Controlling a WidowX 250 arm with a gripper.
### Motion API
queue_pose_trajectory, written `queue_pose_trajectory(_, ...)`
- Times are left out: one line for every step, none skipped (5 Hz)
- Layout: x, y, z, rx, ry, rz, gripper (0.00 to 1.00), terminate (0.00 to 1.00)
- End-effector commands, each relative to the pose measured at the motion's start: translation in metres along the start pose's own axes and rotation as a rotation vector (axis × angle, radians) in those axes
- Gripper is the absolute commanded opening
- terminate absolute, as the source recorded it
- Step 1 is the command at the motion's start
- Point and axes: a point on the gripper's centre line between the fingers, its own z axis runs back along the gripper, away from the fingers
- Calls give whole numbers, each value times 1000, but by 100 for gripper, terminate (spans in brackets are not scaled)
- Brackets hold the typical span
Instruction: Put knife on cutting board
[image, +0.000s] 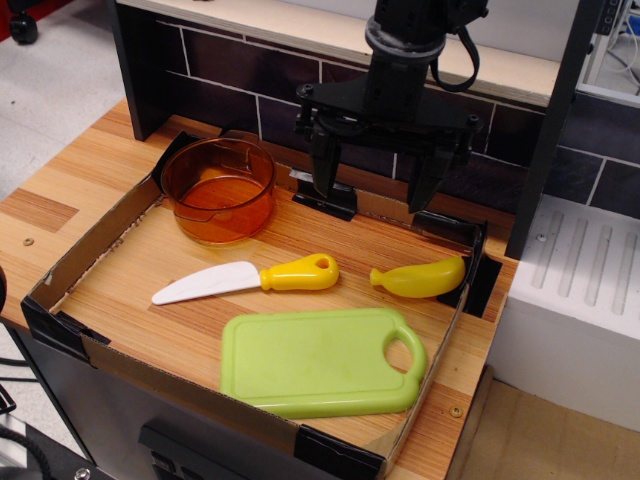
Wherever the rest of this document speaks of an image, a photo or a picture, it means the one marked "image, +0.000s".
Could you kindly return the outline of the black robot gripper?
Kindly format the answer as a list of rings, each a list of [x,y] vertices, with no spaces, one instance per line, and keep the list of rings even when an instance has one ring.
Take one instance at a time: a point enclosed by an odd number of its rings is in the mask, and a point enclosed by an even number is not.
[[[407,203],[424,210],[452,164],[467,160],[471,141],[482,127],[477,116],[431,95],[433,79],[450,93],[475,82],[480,56],[467,26],[473,15],[374,15],[365,39],[372,49],[367,72],[354,80],[303,84],[296,94],[301,111],[296,131],[310,144],[315,190],[328,197],[337,175],[341,148],[365,146],[416,156]],[[459,38],[469,54],[473,76],[443,81],[439,57],[448,36]]]

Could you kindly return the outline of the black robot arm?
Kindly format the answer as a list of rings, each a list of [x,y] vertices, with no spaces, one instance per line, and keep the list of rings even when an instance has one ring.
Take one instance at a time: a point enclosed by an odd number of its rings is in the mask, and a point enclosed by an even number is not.
[[[425,83],[433,79],[450,93],[473,85],[474,76],[444,82],[439,57],[447,35],[456,35],[478,69],[467,26],[487,14],[484,1],[379,1],[365,29],[372,49],[368,71],[350,81],[298,87],[295,130],[310,144],[319,195],[330,195],[341,148],[350,144],[414,157],[407,204],[412,213],[428,206],[447,174],[468,162],[483,122],[431,95]]]

